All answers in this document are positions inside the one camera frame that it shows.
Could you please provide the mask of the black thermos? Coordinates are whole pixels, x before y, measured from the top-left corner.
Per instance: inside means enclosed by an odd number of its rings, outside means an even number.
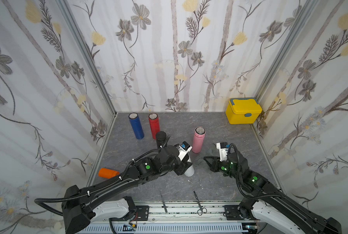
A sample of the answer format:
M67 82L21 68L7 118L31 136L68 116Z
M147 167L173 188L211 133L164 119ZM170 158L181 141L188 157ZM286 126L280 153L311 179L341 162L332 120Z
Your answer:
M155 139L156 139L157 148L161 148L164 145L166 138L167 138L167 134L165 132L159 131L158 133L156 133Z

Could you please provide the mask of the red thermos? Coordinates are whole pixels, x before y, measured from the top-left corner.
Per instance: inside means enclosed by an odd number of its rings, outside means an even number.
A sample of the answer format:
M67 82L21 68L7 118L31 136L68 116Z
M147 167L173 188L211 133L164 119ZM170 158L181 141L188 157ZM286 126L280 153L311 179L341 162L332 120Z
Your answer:
M160 132L159 117L157 113L149 114L149 123L150 123L152 138L156 139L156 134Z

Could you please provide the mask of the white thermos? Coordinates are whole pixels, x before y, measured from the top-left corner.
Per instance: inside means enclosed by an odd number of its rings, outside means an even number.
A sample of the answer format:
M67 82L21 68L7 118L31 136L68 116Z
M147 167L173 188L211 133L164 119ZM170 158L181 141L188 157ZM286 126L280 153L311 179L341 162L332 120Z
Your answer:
M186 166L186 171L185 171L184 175L187 177L192 177L194 175L194 167L193 167L191 157L188 158L185 166Z

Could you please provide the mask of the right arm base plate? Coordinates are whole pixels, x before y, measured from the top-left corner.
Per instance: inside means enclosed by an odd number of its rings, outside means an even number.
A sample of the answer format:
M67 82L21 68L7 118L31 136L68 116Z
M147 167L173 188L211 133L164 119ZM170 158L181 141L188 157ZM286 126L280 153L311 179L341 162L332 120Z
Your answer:
M240 215L239 205L224 205L224 217L228 221L243 220L244 218Z

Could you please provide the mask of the pink thermos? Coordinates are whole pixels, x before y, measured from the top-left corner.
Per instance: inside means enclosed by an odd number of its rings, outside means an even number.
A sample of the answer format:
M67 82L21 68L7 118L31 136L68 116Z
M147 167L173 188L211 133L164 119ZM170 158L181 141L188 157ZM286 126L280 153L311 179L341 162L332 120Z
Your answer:
M194 137L193 137L193 141L192 141L192 151L195 154L198 154L201 152L205 135L206 135L206 130L204 127L198 126L195 128Z

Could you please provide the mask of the blue thermos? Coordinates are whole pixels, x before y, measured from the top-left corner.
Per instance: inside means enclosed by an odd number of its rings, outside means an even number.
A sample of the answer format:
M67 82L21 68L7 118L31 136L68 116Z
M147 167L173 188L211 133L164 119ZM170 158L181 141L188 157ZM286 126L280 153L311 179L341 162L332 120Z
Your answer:
M144 132L143 128L140 122L139 115L137 113L130 113L129 114L129 121L132 126L134 135L137 139L143 139L144 138Z

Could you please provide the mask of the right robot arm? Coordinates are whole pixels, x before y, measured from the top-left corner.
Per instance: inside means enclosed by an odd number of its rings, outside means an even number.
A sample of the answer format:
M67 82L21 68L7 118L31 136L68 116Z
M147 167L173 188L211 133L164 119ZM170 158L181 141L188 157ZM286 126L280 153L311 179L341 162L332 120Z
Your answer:
M250 169L248 160L235 144L216 144L218 154L203 160L212 172L221 172L235 180L243 196L237 215L244 220L255 218L285 234L340 234L341 224L303 207L260 173Z

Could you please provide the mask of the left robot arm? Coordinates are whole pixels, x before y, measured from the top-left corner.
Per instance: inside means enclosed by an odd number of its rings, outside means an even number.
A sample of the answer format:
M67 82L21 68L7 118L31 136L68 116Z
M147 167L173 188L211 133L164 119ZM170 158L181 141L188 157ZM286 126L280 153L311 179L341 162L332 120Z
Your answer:
M61 202L65 232L75 234L86 228L96 216L95 209L114 196L133 187L158 179L168 172L183 175L191 166L186 142L177 145L164 144L129 162L119 175L93 186L69 187Z

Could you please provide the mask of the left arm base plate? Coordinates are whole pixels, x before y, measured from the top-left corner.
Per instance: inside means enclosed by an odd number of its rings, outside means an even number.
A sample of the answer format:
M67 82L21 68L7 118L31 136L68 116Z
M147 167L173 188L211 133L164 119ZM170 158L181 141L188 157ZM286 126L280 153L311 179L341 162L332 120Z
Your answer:
M148 221L150 207L147 205L137 206L133 221Z

